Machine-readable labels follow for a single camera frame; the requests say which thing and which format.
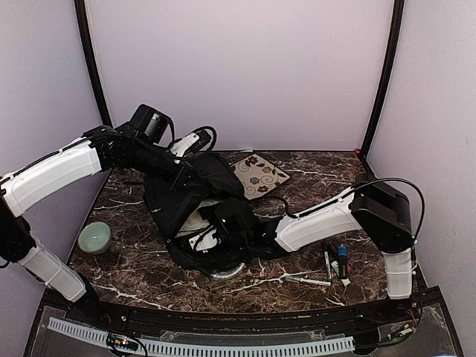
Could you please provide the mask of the black student bag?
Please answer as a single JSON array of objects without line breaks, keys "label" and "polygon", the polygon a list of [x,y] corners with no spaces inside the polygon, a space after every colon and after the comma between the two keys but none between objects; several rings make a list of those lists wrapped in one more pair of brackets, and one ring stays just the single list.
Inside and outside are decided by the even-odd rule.
[{"label": "black student bag", "polygon": [[175,264],[210,277],[252,258],[272,260],[277,219],[261,222],[218,153],[144,174],[143,199]]}]

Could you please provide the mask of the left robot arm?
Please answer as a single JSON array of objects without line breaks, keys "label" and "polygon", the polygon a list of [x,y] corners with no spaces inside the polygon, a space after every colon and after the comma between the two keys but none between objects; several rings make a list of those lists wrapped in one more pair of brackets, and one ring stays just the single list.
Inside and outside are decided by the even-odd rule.
[{"label": "left robot arm", "polygon": [[70,184],[105,172],[115,165],[145,173],[174,174],[176,165],[189,161],[211,138],[195,130],[163,148],[127,125],[99,126],[69,145],[1,179],[1,258],[18,263],[42,282],[76,303],[75,310],[89,324],[99,324],[105,309],[76,271],[51,253],[30,231],[23,215],[35,204]]}]

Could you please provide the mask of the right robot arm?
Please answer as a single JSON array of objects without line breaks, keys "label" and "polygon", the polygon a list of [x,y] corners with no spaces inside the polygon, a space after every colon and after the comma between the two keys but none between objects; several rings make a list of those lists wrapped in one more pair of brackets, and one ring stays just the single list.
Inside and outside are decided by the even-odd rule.
[{"label": "right robot arm", "polygon": [[360,175],[338,195],[299,213],[286,213],[266,223],[258,222],[248,231],[251,251],[263,259],[280,257],[314,242],[338,234],[363,231],[382,253],[387,278],[387,296],[379,315],[388,323],[408,311],[417,267],[414,246],[423,221],[411,223],[410,199],[393,184],[405,184],[416,191],[420,213],[425,197],[418,186],[403,178]]}]

